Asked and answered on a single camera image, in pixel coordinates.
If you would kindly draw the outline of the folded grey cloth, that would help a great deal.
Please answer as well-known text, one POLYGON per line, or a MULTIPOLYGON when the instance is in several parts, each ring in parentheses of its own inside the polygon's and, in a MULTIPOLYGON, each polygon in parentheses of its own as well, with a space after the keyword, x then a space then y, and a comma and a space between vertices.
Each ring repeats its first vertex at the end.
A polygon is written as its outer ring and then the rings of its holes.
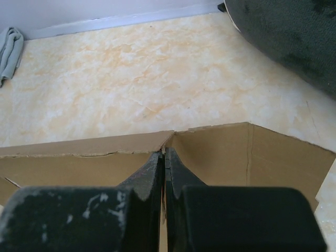
POLYGON ((1 32, 1 87, 19 67, 23 48, 24 36, 17 28, 7 27, 1 32))

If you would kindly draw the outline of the black plush flower-pattern bag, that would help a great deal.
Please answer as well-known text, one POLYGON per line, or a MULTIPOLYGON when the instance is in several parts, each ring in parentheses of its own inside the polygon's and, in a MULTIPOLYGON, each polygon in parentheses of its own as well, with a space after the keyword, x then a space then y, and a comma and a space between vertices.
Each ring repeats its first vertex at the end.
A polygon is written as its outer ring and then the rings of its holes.
POLYGON ((222 1, 217 8, 263 54, 335 98, 335 1, 222 1))

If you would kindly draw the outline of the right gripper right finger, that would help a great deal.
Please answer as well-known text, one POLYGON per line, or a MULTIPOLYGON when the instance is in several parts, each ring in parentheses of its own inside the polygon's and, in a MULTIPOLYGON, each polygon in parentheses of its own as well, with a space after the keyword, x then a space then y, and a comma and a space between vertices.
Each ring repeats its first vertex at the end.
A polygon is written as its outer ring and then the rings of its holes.
POLYGON ((168 251, 326 251, 304 195, 289 187, 209 186, 165 154, 168 251))

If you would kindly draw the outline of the brown cardboard box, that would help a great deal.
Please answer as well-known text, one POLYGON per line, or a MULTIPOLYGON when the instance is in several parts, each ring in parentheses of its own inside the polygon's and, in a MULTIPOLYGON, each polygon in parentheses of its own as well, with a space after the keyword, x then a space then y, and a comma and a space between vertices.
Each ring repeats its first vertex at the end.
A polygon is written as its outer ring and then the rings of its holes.
POLYGON ((1 205, 28 186, 117 186, 155 152, 163 154, 160 246, 167 249, 165 154, 209 186, 289 187, 312 211, 335 153, 251 124, 235 123, 1 149, 1 205))

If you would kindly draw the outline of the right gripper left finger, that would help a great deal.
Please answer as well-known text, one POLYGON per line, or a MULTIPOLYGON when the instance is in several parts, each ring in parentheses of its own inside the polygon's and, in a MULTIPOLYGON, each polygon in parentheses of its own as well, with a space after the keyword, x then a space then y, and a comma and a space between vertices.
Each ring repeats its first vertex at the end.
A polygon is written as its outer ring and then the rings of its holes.
POLYGON ((158 251, 163 154, 117 186, 28 186, 1 214, 1 251, 158 251))

